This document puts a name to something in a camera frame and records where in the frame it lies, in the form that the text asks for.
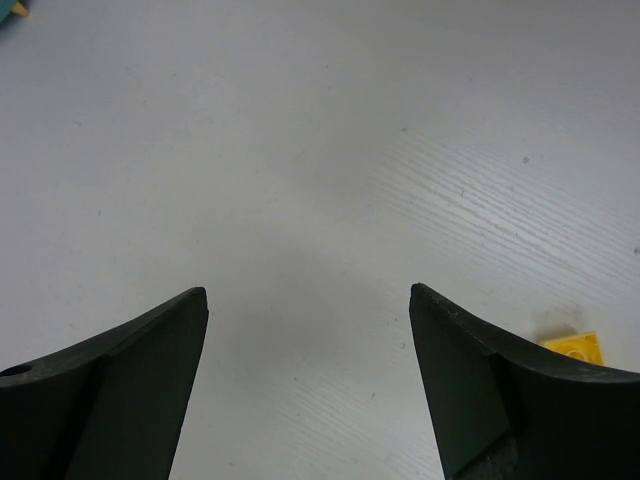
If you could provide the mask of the beige lego brick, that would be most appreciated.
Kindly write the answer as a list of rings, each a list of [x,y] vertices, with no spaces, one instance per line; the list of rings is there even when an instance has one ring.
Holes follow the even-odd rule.
[[[11,8],[11,13],[21,17],[29,15],[29,9],[20,1],[17,1]]]

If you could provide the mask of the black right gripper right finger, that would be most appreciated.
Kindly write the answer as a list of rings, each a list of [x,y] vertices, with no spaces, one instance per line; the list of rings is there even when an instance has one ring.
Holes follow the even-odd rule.
[[[445,478],[638,478],[637,373],[550,351],[421,283],[409,315]]]

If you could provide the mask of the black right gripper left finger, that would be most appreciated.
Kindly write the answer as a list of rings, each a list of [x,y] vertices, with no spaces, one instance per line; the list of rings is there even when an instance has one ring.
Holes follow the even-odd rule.
[[[207,329],[191,288],[1,373],[4,479],[166,479]]]

